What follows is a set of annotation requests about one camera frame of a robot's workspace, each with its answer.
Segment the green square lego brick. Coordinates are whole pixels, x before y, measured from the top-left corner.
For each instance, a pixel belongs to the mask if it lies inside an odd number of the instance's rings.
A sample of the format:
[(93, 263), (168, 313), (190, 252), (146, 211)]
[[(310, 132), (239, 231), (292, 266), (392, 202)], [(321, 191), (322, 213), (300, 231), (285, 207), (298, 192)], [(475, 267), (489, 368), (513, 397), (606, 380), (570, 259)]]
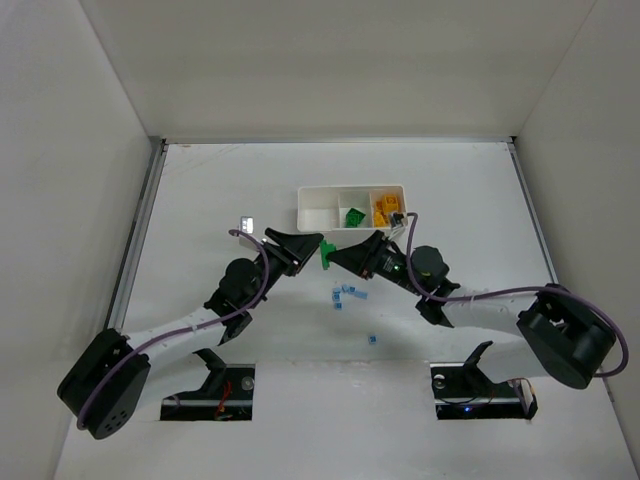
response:
[(345, 215), (346, 228), (360, 228), (366, 218), (366, 214), (356, 208), (350, 208)]

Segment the yellow butterfly lego brick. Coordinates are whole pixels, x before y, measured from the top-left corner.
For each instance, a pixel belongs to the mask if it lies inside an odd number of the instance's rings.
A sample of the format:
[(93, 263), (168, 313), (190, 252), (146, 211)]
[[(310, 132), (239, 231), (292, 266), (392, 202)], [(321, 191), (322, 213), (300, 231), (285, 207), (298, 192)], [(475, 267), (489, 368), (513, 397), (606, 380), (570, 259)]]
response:
[(384, 214), (400, 211), (400, 203), (398, 197), (393, 194), (385, 194), (379, 201), (380, 210)]

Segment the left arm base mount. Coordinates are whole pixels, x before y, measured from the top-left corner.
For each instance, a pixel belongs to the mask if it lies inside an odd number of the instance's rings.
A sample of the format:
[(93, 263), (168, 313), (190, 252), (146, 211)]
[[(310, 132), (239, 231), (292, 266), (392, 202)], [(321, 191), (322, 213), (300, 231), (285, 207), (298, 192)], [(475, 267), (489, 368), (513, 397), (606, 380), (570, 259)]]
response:
[(244, 422), (253, 416), (255, 364), (228, 364), (211, 349), (191, 355), (206, 376), (193, 388), (183, 388), (165, 397), (160, 421)]

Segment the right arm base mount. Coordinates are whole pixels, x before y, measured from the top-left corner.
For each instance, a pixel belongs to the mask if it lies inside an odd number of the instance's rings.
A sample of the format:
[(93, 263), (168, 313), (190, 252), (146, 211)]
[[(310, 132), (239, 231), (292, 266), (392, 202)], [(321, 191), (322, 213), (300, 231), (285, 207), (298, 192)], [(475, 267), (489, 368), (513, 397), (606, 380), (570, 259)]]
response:
[(493, 383), (478, 368), (491, 341), (477, 346), (464, 362), (431, 363), (431, 388), (438, 420), (531, 421), (538, 401), (531, 382), (515, 378)]

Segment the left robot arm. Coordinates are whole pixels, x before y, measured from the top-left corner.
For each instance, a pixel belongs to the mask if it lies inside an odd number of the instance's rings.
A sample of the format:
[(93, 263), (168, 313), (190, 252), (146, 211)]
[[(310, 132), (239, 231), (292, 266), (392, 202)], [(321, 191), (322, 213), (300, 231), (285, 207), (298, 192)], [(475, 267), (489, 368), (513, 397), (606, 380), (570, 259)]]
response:
[(255, 259), (236, 258), (225, 268), (212, 296), (195, 311), (162, 326), (134, 333), (101, 331), (57, 388), (57, 396), (76, 418), (76, 426), (96, 440), (115, 434), (134, 415), (153, 375), (237, 336), (252, 320), (250, 311), (265, 301), (281, 277), (300, 273), (319, 249), (319, 233), (286, 234), (268, 228), (258, 241), (239, 230), (257, 250)]

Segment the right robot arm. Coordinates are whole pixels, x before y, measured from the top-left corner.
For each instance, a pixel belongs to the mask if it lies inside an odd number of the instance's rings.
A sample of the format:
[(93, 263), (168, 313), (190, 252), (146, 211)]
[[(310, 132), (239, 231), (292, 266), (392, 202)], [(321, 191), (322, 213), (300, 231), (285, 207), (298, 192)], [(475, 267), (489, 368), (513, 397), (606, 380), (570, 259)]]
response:
[(610, 321), (559, 285), (499, 296), (470, 290), (449, 280), (438, 249), (401, 251), (380, 231), (326, 258), (365, 280), (380, 276), (418, 296), (415, 308), (432, 325), (510, 335), (507, 343), (482, 342), (465, 362), (493, 383), (547, 375), (582, 390), (618, 339)]

